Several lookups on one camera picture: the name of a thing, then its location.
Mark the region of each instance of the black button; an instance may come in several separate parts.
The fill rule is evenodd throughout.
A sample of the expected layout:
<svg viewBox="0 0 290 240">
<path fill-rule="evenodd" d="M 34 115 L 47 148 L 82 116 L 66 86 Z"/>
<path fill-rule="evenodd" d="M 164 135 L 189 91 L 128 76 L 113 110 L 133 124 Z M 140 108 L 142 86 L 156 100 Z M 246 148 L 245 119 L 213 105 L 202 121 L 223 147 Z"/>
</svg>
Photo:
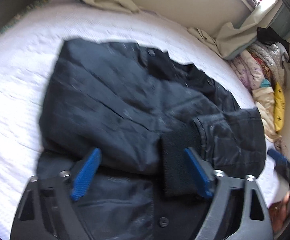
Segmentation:
<svg viewBox="0 0 290 240">
<path fill-rule="evenodd" d="M 148 54 L 151 55 L 152 57 L 155 56 L 155 52 L 152 49 L 148 50 Z"/>
<path fill-rule="evenodd" d="M 168 224 L 169 224 L 169 220 L 168 220 L 167 218 L 165 218 L 165 217 L 161 217 L 161 218 L 159 219 L 159 225 L 160 225 L 162 228 L 167 227 Z"/>
</svg>

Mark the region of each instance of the yellow cloth with black print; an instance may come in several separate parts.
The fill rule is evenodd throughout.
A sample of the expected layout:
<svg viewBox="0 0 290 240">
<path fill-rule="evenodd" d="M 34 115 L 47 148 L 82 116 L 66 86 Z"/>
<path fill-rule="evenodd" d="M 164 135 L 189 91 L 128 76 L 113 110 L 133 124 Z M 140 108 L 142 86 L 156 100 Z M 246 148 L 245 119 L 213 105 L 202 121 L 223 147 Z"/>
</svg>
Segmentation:
<svg viewBox="0 0 290 240">
<path fill-rule="evenodd" d="M 274 96 L 275 96 L 274 125 L 276 132 L 279 133 L 284 125 L 284 112 L 285 112 L 285 97 L 279 83 L 276 83 L 275 85 Z"/>
</svg>

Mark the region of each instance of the white quilt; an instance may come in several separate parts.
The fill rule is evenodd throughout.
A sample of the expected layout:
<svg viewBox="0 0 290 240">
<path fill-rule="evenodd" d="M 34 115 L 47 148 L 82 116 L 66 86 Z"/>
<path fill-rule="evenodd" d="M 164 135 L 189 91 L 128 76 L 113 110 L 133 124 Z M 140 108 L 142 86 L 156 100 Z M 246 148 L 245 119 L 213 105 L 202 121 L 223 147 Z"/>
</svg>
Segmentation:
<svg viewBox="0 0 290 240">
<path fill-rule="evenodd" d="M 53 0 L 27 14 L 0 37 L 0 237 L 9 239 L 13 217 L 42 150 L 38 127 L 43 97 L 63 41 L 136 41 L 167 50 L 171 59 L 195 66 L 231 91 L 241 108 L 253 99 L 232 69 L 186 29 L 141 12 L 101 11 L 72 0 Z M 279 182 L 268 157 L 258 179 L 266 203 Z"/>
</svg>

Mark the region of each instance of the black cloth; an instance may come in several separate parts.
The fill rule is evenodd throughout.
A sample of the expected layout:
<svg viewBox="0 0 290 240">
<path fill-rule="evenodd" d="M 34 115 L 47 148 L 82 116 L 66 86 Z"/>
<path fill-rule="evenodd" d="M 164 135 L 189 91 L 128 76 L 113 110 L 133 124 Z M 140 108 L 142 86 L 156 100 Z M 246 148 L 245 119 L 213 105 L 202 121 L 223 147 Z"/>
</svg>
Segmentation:
<svg viewBox="0 0 290 240">
<path fill-rule="evenodd" d="M 196 127 L 196 149 L 204 159 L 228 165 L 227 173 L 239 166 L 239 176 L 258 176 L 266 148 L 255 112 L 240 110 L 220 84 L 168 53 L 135 43 L 66 41 L 43 102 L 39 124 L 45 151 L 37 175 L 55 176 L 99 147 L 102 167 L 75 203 L 89 234 L 95 240 L 188 239 L 210 203 L 193 194 L 165 194 L 161 136 Z M 182 158 L 183 150 L 173 153 Z M 170 225 L 163 228 L 159 217 Z"/>
<path fill-rule="evenodd" d="M 269 45 L 271 46 L 273 43 L 279 42 L 281 43 L 287 53 L 290 56 L 290 43 L 287 42 L 286 40 L 284 40 L 283 38 L 281 38 L 275 30 L 273 30 L 273 28 L 268 27 L 268 28 L 261 28 L 258 27 L 257 28 L 257 37 L 258 37 L 258 41 L 265 44 L 265 45 Z"/>
</svg>

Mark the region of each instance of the white blanket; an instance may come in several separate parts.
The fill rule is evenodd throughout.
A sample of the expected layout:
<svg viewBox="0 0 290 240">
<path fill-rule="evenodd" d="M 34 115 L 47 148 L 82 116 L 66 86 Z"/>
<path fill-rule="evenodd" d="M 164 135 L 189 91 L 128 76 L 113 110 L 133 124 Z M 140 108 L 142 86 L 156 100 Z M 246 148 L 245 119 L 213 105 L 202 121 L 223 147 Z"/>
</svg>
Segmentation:
<svg viewBox="0 0 290 240">
<path fill-rule="evenodd" d="M 195 66 L 231 91 L 241 108 L 254 107 L 248 91 L 220 57 L 187 30 L 154 14 L 101 11 L 72 0 L 53 0 L 27 14 L 0 37 L 0 237 L 9 239 L 24 187 L 42 150 L 38 127 L 49 77 L 63 41 L 136 41 L 167 50 L 171 59 Z M 258 179 L 269 205 L 279 182 L 268 158 Z"/>
</svg>

